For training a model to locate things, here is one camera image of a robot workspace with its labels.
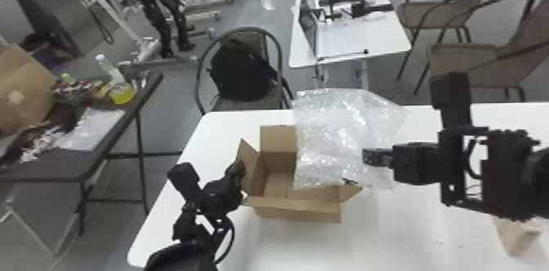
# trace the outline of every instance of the metal chair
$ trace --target metal chair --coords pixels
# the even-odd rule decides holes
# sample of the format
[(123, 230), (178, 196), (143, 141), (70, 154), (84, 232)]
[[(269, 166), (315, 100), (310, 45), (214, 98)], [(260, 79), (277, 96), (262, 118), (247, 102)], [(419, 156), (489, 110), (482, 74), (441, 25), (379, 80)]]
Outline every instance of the metal chair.
[[(400, 22), (405, 28), (412, 32), (413, 37), (412, 49), (406, 53), (396, 80), (398, 81), (402, 77), (404, 68), (412, 55), (413, 45), (417, 41), (420, 30), (442, 29), (444, 24), (448, 22), (448, 19), (463, 10), (467, 10), (477, 5), (480, 1), (481, 0), (443, 0), (441, 2), (410, 2), (410, 0), (406, 0), (405, 3), (399, 5), (397, 7), (397, 14)], [(472, 13), (463, 14), (457, 18), (450, 27), (455, 29), (459, 42), (463, 42), (460, 29), (465, 33), (466, 41), (472, 42), (471, 31), (466, 26), (466, 22), (471, 16)]]
[(240, 42), (247, 44), (249, 48), (257, 51), (257, 54), (266, 61), (270, 60), (269, 49), (267, 46), (267, 38), (270, 38), (270, 40), (275, 44), (277, 51), (278, 78), (276, 83), (273, 83), (270, 93), (262, 100), (235, 101), (223, 99), (219, 96), (212, 107), (212, 111), (282, 109), (284, 106), (286, 108), (290, 108), (288, 99), (292, 100), (293, 94), (289, 89), (283, 88), (283, 55), (282, 47), (280, 46), (279, 41), (275, 38), (275, 36), (264, 29), (257, 27), (242, 27), (224, 33), (219, 38), (214, 40), (199, 59), (199, 67), (194, 84), (194, 100), (196, 101), (196, 105), (199, 107), (200, 113), (202, 115), (206, 113), (202, 101), (200, 100), (200, 87), (204, 63), (208, 58), (208, 54), (210, 52), (215, 52), (213, 49), (216, 48), (216, 45), (220, 46), (223, 42), (226, 42), (231, 38), (235, 38)]
[(549, 0), (542, 0), (519, 25), (511, 40), (503, 45), (442, 43), (452, 21), (466, 14), (504, 0), (488, 0), (465, 10), (448, 21), (436, 44), (428, 51), (429, 64), (417, 83), (414, 94), (431, 69), (431, 78), (449, 72), (467, 73), (471, 87), (516, 89), (520, 101), (526, 101), (520, 82), (549, 56)]

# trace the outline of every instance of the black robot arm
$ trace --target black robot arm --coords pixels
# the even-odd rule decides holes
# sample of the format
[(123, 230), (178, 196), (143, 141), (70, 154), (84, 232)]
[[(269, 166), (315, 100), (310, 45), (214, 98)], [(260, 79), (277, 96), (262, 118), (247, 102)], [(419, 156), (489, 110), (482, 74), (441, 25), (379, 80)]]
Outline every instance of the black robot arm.
[[(440, 184), (440, 200), (447, 206), (511, 220), (549, 217), (549, 149), (534, 152), (540, 142), (526, 131), (472, 126), (466, 74), (450, 73), (432, 81), (431, 99), (443, 122), (437, 144), (414, 142), (392, 149), (365, 149), (364, 163), (391, 168), (400, 183)], [(478, 173), (470, 165), (477, 144), (488, 150)]]
[[(221, 179), (211, 181), (201, 189), (199, 176), (190, 163), (173, 167), (167, 177), (185, 198), (181, 215), (173, 225), (172, 239), (179, 243), (154, 253), (144, 271), (217, 270), (216, 264), (225, 259), (234, 241), (234, 226), (227, 214), (242, 202), (245, 172), (243, 162), (235, 162)], [(213, 227), (211, 233), (196, 222), (197, 215), (204, 215), (208, 220)], [(216, 259), (217, 250), (229, 232), (229, 246)]]

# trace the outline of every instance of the cardboard box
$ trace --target cardboard box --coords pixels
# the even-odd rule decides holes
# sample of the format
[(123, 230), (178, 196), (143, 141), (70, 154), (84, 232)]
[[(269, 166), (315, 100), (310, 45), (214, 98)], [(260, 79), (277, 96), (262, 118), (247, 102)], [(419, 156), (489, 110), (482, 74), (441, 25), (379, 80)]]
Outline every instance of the cardboard box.
[(237, 157), (247, 168), (243, 190), (248, 197), (243, 204), (265, 218), (341, 223), (340, 204), (361, 188), (346, 185), (294, 190), (295, 127), (261, 127), (260, 136), (260, 151), (245, 140), (240, 142)]
[(43, 121), (56, 77), (17, 45), (0, 48), (0, 133)]

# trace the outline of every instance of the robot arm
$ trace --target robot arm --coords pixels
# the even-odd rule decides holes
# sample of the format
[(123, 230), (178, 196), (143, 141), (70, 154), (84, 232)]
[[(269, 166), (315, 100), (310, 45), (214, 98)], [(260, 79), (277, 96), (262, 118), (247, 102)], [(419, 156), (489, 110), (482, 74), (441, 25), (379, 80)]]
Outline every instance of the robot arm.
[[(438, 144), (398, 144), (392, 149), (363, 151), (365, 164), (389, 167), (397, 182), (413, 185), (440, 184), (446, 206), (484, 212), (510, 220), (549, 217), (549, 149), (526, 131), (499, 131), (474, 127), (467, 75), (450, 73), (431, 83), (433, 107), (440, 109), (444, 129)], [(464, 148), (466, 137), (473, 137)], [(486, 145), (487, 159), (480, 173), (471, 169), (476, 144)], [(480, 195), (468, 193), (474, 180)]]

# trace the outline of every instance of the backpack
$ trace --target backpack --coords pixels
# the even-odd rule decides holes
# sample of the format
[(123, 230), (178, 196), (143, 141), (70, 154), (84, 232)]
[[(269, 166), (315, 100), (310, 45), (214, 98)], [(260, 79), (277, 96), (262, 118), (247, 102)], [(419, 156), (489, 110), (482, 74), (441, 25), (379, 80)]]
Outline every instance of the backpack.
[[(254, 101), (267, 96), (275, 86), (278, 73), (253, 49), (231, 38), (210, 60), (210, 77), (220, 97), (228, 100)], [(283, 87), (289, 86), (283, 78)]]

